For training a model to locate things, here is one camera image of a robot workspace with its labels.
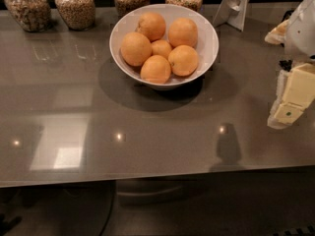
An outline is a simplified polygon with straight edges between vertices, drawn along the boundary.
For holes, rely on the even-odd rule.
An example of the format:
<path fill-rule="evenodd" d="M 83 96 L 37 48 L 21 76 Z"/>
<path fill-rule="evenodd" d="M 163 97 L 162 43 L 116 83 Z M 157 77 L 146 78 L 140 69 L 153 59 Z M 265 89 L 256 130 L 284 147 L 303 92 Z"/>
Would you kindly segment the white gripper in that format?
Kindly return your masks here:
<path fill-rule="evenodd" d="M 303 0 L 288 20 L 284 20 L 265 36 L 265 41 L 284 44 L 291 58 L 315 61 L 315 0 Z M 291 126 L 315 100 L 315 66 L 298 63 L 278 76 L 276 100 L 267 125 L 273 129 Z"/>

